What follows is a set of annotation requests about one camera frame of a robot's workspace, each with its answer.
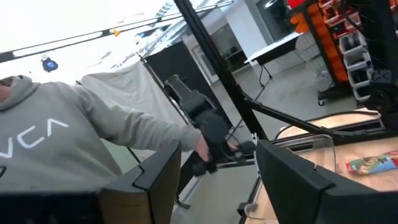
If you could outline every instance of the concrete floor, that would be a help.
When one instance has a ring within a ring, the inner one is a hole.
[[[327,101],[325,106],[318,106],[314,76],[304,64],[275,74],[269,82],[268,76],[264,73],[262,81],[268,84],[258,100],[271,108],[300,119],[311,119],[356,108],[353,97],[333,102]],[[235,79],[253,98],[261,91],[258,76],[251,67],[235,74]],[[237,124],[241,117],[222,84],[216,82],[212,87],[231,122]],[[286,126],[285,123],[264,114],[256,113],[256,116],[269,139],[273,139],[279,129]],[[245,126],[236,131],[236,137],[240,141],[248,140],[250,136]],[[213,175],[202,177],[184,201],[192,205],[191,209],[175,209],[172,223],[237,223],[239,215],[236,209],[241,202],[248,199],[255,178],[253,166],[222,169]]]

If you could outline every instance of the gray hoodie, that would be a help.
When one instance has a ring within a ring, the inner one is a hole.
[[[75,190],[121,175],[100,138],[135,149],[161,150],[180,139],[193,149],[200,131],[106,103],[83,86],[10,77],[0,103],[0,190]]]

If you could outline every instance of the hoodie sleeve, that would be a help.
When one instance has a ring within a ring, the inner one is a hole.
[[[179,139],[182,150],[196,148],[201,132],[192,126],[181,127],[157,119],[147,113],[105,102],[83,86],[73,86],[78,103],[98,135],[120,146],[134,149],[161,149]]]

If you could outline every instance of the wooden surface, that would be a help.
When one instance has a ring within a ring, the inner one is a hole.
[[[324,126],[324,127],[337,127],[346,124],[357,123],[361,121],[367,121],[375,119],[377,116],[362,115],[362,114],[344,114],[333,116],[329,118],[324,118],[318,121],[312,122],[313,124]],[[286,129],[280,138],[295,136],[297,134],[302,134],[305,131],[291,127]],[[359,159],[367,156],[378,156],[385,152],[391,152],[398,150],[398,138],[381,139],[376,141],[361,142],[355,144],[349,144],[344,146],[335,147],[336,151],[336,172],[347,178],[355,180],[361,184],[372,187],[380,191],[397,190],[398,189],[398,169],[390,170],[386,172],[381,172],[378,174],[371,174],[365,176],[355,176],[348,173],[345,168],[345,162],[352,161],[354,159]],[[300,156],[320,165],[327,169],[334,169],[334,157],[333,150],[316,150],[301,152]],[[258,208],[255,212],[250,214],[251,217],[265,218],[264,220],[254,220],[247,218],[245,224],[275,224],[276,215],[272,209],[272,205],[269,201],[267,192],[261,183],[255,197],[255,202],[258,204]]]

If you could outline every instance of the white backdrop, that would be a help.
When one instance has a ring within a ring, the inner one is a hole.
[[[126,65],[112,72],[85,75],[80,83],[106,101],[141,110],[170,123],[186,125],[141,62]],[[106,142],[106,145],[124,172],[136,165],[125,147],[110,142]],[[134,152],[140,160],[153,154],[150,150],[134,149]],[[183,152],[182,164],[190,153]]]

